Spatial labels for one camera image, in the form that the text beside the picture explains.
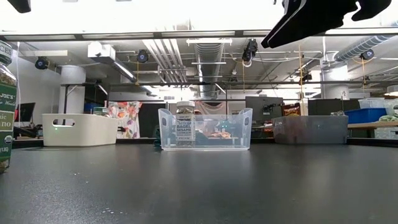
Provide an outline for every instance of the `dark countertop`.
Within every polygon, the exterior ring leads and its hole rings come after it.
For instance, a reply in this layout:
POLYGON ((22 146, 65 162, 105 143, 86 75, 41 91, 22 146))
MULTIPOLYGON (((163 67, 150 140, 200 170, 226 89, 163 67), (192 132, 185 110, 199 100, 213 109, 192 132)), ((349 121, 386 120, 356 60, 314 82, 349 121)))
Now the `dark countertop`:
POLYGON ((0 223, 386 224, 398 223, 397 192, 393 148, 17 149, 0 175, 0 223))

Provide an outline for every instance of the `gray plastic bin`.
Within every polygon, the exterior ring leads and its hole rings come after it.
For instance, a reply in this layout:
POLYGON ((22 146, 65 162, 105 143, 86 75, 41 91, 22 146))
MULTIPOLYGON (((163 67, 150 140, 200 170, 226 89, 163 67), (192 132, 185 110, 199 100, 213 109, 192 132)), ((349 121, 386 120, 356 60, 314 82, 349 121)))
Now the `gray plastic bin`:
POLYGON ((286 116, 272 119, 281 144, 346 144, 348 116, 286 116))

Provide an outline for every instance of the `overhead camera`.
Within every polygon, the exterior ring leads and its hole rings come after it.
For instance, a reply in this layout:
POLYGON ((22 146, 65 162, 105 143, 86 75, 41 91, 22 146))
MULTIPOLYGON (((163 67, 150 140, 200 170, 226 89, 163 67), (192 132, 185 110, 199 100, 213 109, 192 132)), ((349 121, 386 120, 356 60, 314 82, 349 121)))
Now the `overhead camera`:
POLYGON ((250 62, 252 58, 256 56, 256 52, 259 49, 257 41, 255 39, 249 40, 248 45, 243 51, 242 60, 244 62, 250 62))
POLYGON ((374 51, 372 49, 369 49, 359 56, 363 60, 371 60, 374 57, 374 51))
POLYGON ((145 63, 149 59, 149 55, 146 50, 140 50, 138 55, 137 55, 137 62, 139 63, 145 63))
POLYGON ((39 70, 46 70, 49 68, 50 61, 46 57, 39 57, 35 63, 35 67, 39 70))

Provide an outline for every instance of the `jar label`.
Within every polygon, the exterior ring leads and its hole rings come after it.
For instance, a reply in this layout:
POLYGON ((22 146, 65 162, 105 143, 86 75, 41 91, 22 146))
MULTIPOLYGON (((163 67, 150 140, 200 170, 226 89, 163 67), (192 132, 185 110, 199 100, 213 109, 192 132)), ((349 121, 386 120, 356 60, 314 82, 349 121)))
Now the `jar label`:
POLYGON ((0 80, 0 173, 10 164, 17 88, 0 80))
POLYGON ((177 141, 194 141, 195 136, 195 115, 177 114, 175 127, 177 141))
POLYGON ((12 48, 0 42, 0 55, 12 58, 12 48))

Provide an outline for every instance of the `clear plastic bin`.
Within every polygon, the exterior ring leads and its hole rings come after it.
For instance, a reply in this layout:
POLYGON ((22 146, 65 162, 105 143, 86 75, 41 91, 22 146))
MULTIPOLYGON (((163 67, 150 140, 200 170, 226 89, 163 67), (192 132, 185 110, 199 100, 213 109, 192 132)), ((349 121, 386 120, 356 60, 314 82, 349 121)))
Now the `clear plastic bin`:
POLYGON ((361 109, 365 108, 383 108, 384 98, 366 98, 358 100, 361 109))
POLYGON ((347 116, 285 116, 272 119, 274 138, 281 144, 345 144, 347 116))
POLYGON ((384 106, 386 107, 387 115, 394 115, 396 113, 394 107, 398 106, 398 99, 384 100, 384 106))
POLYGON ((374 130, 374 138, 398 140, 398 128, 377 128, 374 130))
POLYGON ((236 115, 195 115, 196 140, 194 146, 177 146, 175 116, 159 109, 160 140, 163 150, 248 150, 250 148, 252 109, 236 115), (218 131, 230 136, 217 136, 218 131))

